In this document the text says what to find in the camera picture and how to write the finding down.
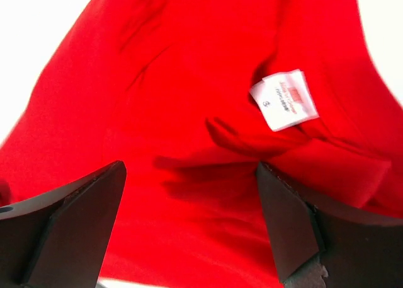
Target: clothing tag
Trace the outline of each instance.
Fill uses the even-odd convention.
[[[299,69],[265,77],[250,93],[275,132],[318,117],[304,74]]]

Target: black plastic part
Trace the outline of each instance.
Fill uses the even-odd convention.
[[[263,164],[257,175],[273,255],[285,287],[403,287],[402,219],[344,205]],[[305,217],[296,216],[296,211]],[[312,231],[320,249],[313,258],[313,251],[299,249],[314,249]]]
[[[95,287],[125,178],[116,162],[3,209],[0,287]]]

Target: red cloth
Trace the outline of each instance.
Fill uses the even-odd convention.
[[[320,118],[274,133],[249,88],[294,69]],[[92,0],[1,149],[0,177],[21,200],[122,159],[103,276],[279,287],[258,161],[403,216],[402,119],[356,0]]]

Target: white label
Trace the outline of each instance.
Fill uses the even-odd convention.
[[[251,95],[275,132],[318,117],[304,74],[299,69],[263,78],[252,87]]]

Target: red garment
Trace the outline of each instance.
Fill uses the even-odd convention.
[[[294,69],[320,118],[272,132],[249,89]],[[403,217],[402,119],[356,0],[92,0],[1,149],[0,177],[21,200],[122,159],[103,276],[280,287],[258,161]]]

